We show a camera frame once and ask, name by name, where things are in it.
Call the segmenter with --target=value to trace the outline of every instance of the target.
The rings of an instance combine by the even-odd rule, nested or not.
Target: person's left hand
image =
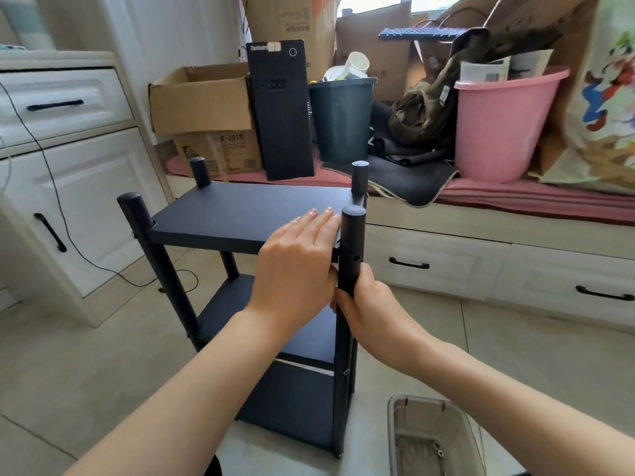
[[[290,338],[333,299],[331,254],[340,215],[313,209],[276,230],[260,249],[246,311],[266,317]]]

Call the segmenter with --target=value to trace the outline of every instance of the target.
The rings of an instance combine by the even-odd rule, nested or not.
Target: dark green trash can
[[[320,157],[325,162],[366,158],[376,78],[309,84]]]

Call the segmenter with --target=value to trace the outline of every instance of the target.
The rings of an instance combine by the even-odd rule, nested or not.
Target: computer tower
[[[313,177],[304,41],[247,43],[247,62],[267,180]]]

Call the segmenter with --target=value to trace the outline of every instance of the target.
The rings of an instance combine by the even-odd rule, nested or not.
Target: pink mat
[[[321,167],[317,150],[313,155],[316,173],[314,177],[269,182],[265,172],[262,171],[229,175],[229,180],[283,185],[351,186],[351,179],[346,175],[324,170]],[[178,156],[168,161],[167,168],[175,175],[187,175]],[[635,197],[562,188],[532,180],[493,183],[454,179],[441,191],[436,201],[452,205],[487,206],[532,215],[635,224]]]

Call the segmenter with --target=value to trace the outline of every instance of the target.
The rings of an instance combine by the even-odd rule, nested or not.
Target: pink bucket
[[[569,69],[550,66],[542,77],[457,82],[456,168],[481,182],[514,182],[527,172],[560,80]]]

